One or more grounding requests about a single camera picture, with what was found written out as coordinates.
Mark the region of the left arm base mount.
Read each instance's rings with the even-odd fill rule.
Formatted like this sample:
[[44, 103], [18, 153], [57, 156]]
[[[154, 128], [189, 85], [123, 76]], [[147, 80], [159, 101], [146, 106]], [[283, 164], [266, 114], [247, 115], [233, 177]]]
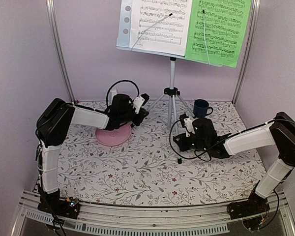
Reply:
[[42, 188], [39, 188], [38, 192], [40, 194], [40, 203], [37, 207], [39, 211], [71, 219], [78, 218], [79, 199], [73, 197], [61, 199], [59, 189], [51, 194], [47, 194]]

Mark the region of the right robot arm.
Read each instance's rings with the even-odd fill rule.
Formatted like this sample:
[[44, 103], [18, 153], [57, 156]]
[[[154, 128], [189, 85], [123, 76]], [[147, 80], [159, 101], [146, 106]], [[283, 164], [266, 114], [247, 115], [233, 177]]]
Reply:
[[271, 192], [295, 168], [295, 121], [286, 113], [276, 116], [262, 124], [219, 136], [210, 119], [180, 116], [178, 122], [185, 133], [170, 136], [169, 143], [176, 144], [181, 152], [193, 150], [195, 158], [208, 154], [210, 158], [225, 159], [248, 150], [275, 146], [278, 157], [265, 176], [255, 185], [244, 210], [255, 214], [260, 210]]

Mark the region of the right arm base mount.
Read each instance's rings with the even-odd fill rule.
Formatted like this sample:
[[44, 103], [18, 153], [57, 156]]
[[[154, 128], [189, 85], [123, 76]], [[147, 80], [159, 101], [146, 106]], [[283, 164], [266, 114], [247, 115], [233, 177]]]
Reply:
[[231, 219], [243, 218], [270, 210], [267, 198], [264, 199], [256, 194], [258, 184], [259, 182], [255, 185], [246, 201], [232, 202], [227, 205], [227, 213]]

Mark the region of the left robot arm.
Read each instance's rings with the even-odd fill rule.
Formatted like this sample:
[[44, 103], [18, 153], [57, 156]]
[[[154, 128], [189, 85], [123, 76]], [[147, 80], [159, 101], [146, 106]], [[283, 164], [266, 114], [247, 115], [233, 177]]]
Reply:
[[139, 126], [149, 112], [143, 108], [149, 96], [144, 93], [132, 100], [126, 94], [116, 94], [111, 105], [100, 111], [86, 106], [66, 103], [56, 98], [36, 123], [35, 135], [39, 140], [36, 152], [39, 172], [39, 193], [45, 207], [60, 213], [63, 202], [59, 199], [58, 157], [70, 125], [83, 125], [113, 131], [128, 123]]

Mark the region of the white metronome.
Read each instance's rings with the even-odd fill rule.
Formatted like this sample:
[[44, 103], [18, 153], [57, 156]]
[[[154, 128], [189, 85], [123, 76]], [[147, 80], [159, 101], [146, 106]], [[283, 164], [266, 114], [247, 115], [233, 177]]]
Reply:
[[112, 89], [109, 91], [109, 96], [108, 96], [108, 103], [109, 103], [109, 105], [112, 104], [112, 102], [113, 102], [113, 97], [114, 97], [115, 95], [117, 95], [117, 94], [118, 94], [118, 89], [117, 89], [117, 88], [112, 88]]

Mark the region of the white sheet music page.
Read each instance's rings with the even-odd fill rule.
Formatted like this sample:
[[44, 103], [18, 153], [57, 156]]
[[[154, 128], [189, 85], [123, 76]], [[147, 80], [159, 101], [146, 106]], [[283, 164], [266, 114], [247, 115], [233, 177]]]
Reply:
[[134, 0], [129, 48], [184, 56], [191, 8], [191, 0]]

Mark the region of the green sheet music page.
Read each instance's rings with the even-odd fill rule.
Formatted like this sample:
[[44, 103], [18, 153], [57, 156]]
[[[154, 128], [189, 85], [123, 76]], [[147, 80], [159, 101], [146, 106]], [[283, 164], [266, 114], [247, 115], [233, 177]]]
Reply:
[[250, 0], [192, 1], [185, 59], [237, 67], [251, 3]]

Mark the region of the light blue music stand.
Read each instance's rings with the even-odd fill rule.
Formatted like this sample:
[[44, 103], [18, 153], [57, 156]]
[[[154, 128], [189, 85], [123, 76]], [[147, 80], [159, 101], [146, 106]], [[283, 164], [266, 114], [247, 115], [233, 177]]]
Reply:
[[[120, 50], [129, 51], [129, 52], [148, 53], [148, 54], [155, 54], [155, 55], [168, 57], [168, 59], [170, 60], [169, 86], [164, 89], [163, 95], [169, 98], [167, 127], [171, 131], [177, 131], [179, 118], [177, 116], [176, 102], [181, 101], [182, 97], [180, 95], [179, 90], [175, 87], [176, 61], [177, 59], [182, 59], [182, 60], [187, 60], [187, 59], [185, 59], [184, 57], [185, 55], [177, 56], [172, 54], [144, 51], [144, 50], [138, 50], [138, 49], [131, 50], [129, 48], [132, 2], [133, 0], [124, 0], [121, 3], [118, 37], [117, 37], [117, 48]], [[246, 39], [247, 39], [249, 22], [250, 22], [250, 15], [248, 18], [246, 34], [245, 34], [243, 43], [246, 42]], [[242, 44], [241, 52], [244, 52], [244, 50], [245, 50], [245, 46]]]

